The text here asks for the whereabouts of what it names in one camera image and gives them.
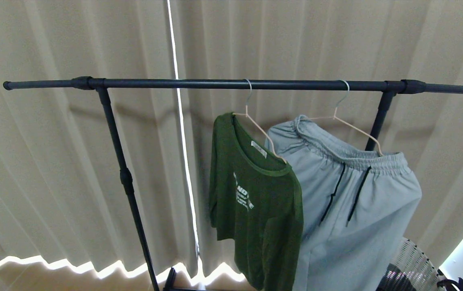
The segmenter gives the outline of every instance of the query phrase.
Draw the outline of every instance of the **shirt neckline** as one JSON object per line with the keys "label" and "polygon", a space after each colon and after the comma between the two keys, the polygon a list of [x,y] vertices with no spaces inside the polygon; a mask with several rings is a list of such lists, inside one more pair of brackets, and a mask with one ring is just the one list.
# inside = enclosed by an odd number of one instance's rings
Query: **shirt neckline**
{"label": "shirt neckline", "polygon": [[258,142],[257,142],[257,144],[259,145],[259,147],[261,147],[263,150],[265,150],[267,152],[267,154],[271,158],[274,158],[278,162],[284,163],[285,167],[282,168],[281,170],[269,170],[269,169],[261,168],[257,164],[255,164],[255,162],[253,162],[246,155],[246,153],[244,153],[244,150],[242,149],[241,145],[239,144],[239,140],[237,139],[237,129],[235,128],[235,125],[237,125],[237,127],[244,132],[244,134],[247,136],[247,138],[249,138],[250,140],[253,140],[253,141],[255,141],[255,139],[253,139],[251,137],[251,135],[248,133],[248,131],[246,131],[244,129],[244,127],[242,127],[241,123],[239,122],[239,120],[237,118],[235,118],[235,115],[233,113],[230,114],[230,123],[231,123],[231,130],[233,131],[233,141],[234,141],[235,147],[237,147],[237,151],[240,153],[240,155],[244,158],[244,160],[246,160],[246,162],[253,169],[255,169],[259,173],[262,173],[262,174],[268,175],[268,176],[272,176],[272,177],[279,177],[279,176],[286,175],[287,173],[289,173],[289,171],[291,170],[291,165],[289,163],[285,163],[281,158],[275,156],[271,151],[266,149],[264,146],[262,146]]}

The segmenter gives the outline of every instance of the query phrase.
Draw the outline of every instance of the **floor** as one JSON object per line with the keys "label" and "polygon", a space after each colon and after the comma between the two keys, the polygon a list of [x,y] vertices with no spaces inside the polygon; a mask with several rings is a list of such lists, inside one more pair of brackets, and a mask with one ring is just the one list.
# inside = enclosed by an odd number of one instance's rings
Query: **floor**
{"label": "floor", "polygon": [[[178,273],[176,287],[191,287],[188,277],[184,273]],[[226,274],[220,275],[211,282],[206,289],[209,290],[236,290],[253,291],[246,282],[237,282]],[[105,278],[98,278],[96,273],[86,271],[82,274],[74,272],[69,267],[61,267],[55,270],[47,268],[43,263],[19,264],[12,261],[0,264],[0,291],[76,291],[76,290],[140,290],[152,291],[152,286],[147,272],[133,278],[127,278],[120,271],[115,270]]]}

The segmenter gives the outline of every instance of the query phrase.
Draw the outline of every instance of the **curtain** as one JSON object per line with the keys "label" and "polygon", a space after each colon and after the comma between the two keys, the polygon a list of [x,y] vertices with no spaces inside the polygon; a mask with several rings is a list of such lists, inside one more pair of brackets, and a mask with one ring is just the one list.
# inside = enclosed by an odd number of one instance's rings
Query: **curtain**
{"label": "curtain", "polygon": [[[143,253],[95,91],[5,91],[3,81],[174,77],[165,2],[0,1],[0,259]],[[175,90],[109,90],[157,272],[197,271]]]}
{"label": "curtain", "polygon": [[[463,2],[176,1],[180,78],[401,80],[463,84]],[[208,213],[213,120],[244,111],[247,91],[184,90],[183,113],[204,274],[233,264],[233,242],[216,241]],[[327,116],[344,92],[254,91],[250,115],[263,129],[298,114]],[[338,115],[365,131],[381,93],[350,92]],[[322,121],[364,149],[366,138]],[[250,132],[263,142],[254,127]],[[440,265],[463,238],[463,96],[398,95],[379,138],[404,152],[423,199],[406,237]]]}

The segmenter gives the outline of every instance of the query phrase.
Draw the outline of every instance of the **hanging clothes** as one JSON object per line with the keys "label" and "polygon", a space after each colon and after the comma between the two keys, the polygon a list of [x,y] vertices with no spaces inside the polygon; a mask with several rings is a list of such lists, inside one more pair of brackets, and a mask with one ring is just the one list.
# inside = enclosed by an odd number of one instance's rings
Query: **hanging clothes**
{"label": "hanging clothes", "polygon": [[300,184],[231,113],[213,126],[210,219],[217,240],[235,240],[235,263],[253,287],[291,290],[303,228]]}
{"label": "hanging clothes", "polygon": [[292,290],[373,291],[422,197],[420,186],[402,153],[361,151],[305,118],[268,131],[302,186]]}

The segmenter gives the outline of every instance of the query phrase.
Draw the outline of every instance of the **clothing rack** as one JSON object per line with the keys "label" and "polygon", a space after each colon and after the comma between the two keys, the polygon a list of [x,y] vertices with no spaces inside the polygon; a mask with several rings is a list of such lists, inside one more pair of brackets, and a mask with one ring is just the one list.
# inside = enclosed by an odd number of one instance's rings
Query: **clothing rack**
{"label": "clothing rack", "polygon": [[[289,80],[250,80],[254,90],[320,90],[320,91],[345,91],[347,90],[343,81],[289,81]],[[96,90],[104,107],[104,114],[109,126],[109,132],[117,154],[120,166],[120,181],[124,187],[133,214],[136,231],[138,232],[141,248],[154,291],[159,291],[156,274],[152,267],[151,254],[147,245],[143,225],[136,204],[133,188],[133,177],[126,166],[126,159],[122,151],[122,145],[118,136],[117,125],[111,108],[108,88],[186,88],[186,89],[250,89],[250,84],[244,80],[170,80],[170,79],[105,79],[92,77],[78,77],[71,80],[45,80],[45,81],[21,81],[4,82],[6,90],[31,89],[31,88],[77,88],[81,90]],[[392,99],[397,94],[418,94],[423,92],[463,94],[463,86],[428,84],[417,80],[401,81],[348,81],[351,91],[378,91],[383,92],[379,102],[379,110],[375,116],[370,135],[379,138]],[[375,143],[368,139],[366,151],[373,151]],[[174,288],[176,271],[171,268],[165,282],[163,291],[194,291],[194,289]]]}

